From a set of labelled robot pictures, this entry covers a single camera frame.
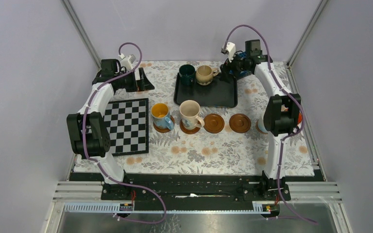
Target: tabletop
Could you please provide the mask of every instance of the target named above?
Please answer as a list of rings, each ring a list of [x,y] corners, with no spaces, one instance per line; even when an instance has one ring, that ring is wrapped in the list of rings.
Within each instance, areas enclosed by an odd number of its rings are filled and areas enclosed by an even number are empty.
[[[159,133],[152,125],[149,114],[149,153],[115,157],[128,173],[161,174],[222,174],[260,175],[267,162],[268,137],[256,128],[256,120],[264,113],[268,96],[261,82],[254,76],[238,80],[238,105],[235,108],[201,107],[200,116],[210,113],[222,116],[224,129],[217,134],[200,129],[188,135],[179,128],[179,106],[173,101],[176,74],[183,64],[196,69],[202,65],[219,67],[222,62],[146,61],[141,63],[155,90],[126,93],[119,90],[111,101],[149,98],[149,112],[156,103],[165,103],[175,119],[175,128],[169,133]],[[283,83],[289,87],[283,62],[274,62],[275,69]],[[229,118],[237,113],[245,114],[251,120],[251,129],[246,133],[231,130]],[[289,139],[285,155],[286,175],[312,176],[314,174],[303,132]],[[75,172],[98,172],[88,160],[77,155]]]

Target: mug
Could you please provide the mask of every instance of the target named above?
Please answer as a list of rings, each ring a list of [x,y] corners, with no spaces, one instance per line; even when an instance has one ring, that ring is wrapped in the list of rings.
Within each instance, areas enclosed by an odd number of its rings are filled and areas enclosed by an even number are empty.
[[[193,85],[195,82],[195,67],[190,64],[182,65],[179,67],[179,77],[183,85]]]
[[[173,130],[174,123],[171,120],[170,110],[164,103],[157,103],[151,109],[152,120],[160,129]]]
[[[198,116],[201,107],[193,100],[186,100],[179,105],[179,112],[181,113],[182,124],[187,130],[193,130],[195,127],[202,127],[205,122]]]
[[[211,68],[209,66],[200,66],[197,69],[195,77],[197,78],[197,83],[203,86],[208,85],[214,79],[214,76],[219,74],[218,68]]]

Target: checkered board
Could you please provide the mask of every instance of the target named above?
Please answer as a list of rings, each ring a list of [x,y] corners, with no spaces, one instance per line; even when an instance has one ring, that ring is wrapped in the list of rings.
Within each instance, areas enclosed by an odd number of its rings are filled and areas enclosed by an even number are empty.
[[[148,98],[109,102],[103,120],[113,156],[148,153]]]

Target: mug handle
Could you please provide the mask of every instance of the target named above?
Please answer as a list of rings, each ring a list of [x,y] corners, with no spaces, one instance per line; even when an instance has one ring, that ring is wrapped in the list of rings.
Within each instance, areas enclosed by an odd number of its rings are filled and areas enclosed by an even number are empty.
[[[220,70],[218,68],[212,68],[212,73],[214,76],[217,76],[220,73]]]
[[[167,117],[167,116],[164,118],[164,120],[165,120],[165,122],[167,124],[167,128],[169,130],[173,130],[174,124],[173,124],[172,120],[169,117]]]
[[[205,121],[202,119],[202,117],[197,116],[196,119],[201,123],[201,124],[196,123],[195,124],[196,127],[200,128],[200,127],[203,127],[205,125]]]

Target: white wall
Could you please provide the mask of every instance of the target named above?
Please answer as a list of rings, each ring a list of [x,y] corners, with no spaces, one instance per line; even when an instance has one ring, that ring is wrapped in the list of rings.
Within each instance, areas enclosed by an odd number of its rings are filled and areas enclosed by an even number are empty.
[[[330,1],[293,70],[353,230],[373,232],[373,1]]]
[[[271,56],[286,61],[295,49],[320,0],[72,0],[99,56],[114,58],[123,42],[137,43],[145,60],[223,61],[228,33],[239,24],[257,28]],[[231,41],[245,50],[245,40],[259,37],[235,31]],[[136,49],[123,52],[138,54]]]
[[[39,232],[95,72],[60,0],[0,0],[0,233]]]

